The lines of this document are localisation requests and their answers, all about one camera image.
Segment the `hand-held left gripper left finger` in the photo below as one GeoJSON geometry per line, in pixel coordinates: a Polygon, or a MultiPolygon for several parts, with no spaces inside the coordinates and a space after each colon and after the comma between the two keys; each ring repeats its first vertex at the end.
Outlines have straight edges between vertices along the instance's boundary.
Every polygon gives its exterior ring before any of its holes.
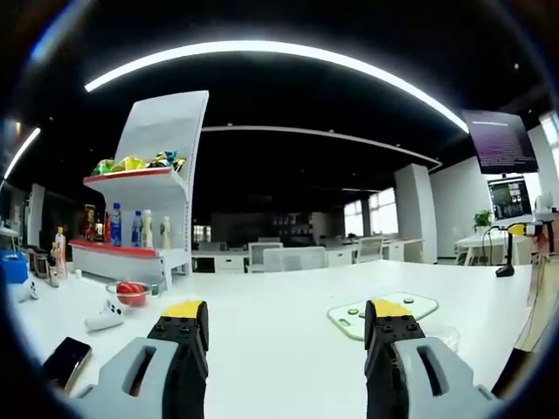
{"type": "Polygon", "coordinates": [[[203,418],[208,318],[203,300],[168,307],[148,336],[100,367],[72,408],[81,418],[203,418]]]}

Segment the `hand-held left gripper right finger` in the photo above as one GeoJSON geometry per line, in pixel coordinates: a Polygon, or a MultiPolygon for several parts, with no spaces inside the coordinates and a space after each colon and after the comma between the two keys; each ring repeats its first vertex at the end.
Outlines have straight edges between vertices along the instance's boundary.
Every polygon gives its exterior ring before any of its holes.
{"type": "Polygon", "coordinates": [[[415,318],[382,300],[365,306],[368,418],[488,418],[500,401],[472,369],[415,318]]]}

